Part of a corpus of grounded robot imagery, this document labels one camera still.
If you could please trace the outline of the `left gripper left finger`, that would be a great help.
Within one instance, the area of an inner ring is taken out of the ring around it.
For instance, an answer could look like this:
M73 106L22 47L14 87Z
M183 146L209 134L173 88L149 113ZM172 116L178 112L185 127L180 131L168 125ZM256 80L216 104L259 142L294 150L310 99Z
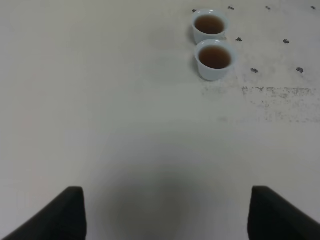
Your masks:
M85 240L87 218L84 190L66 188L5 240Z

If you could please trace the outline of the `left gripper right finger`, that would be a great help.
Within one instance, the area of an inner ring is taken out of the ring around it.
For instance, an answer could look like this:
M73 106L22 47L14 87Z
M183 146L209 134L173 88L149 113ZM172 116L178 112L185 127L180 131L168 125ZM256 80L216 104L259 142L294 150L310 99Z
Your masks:
M247 233L250 240L318 240L320 224L267 186L253 186Z

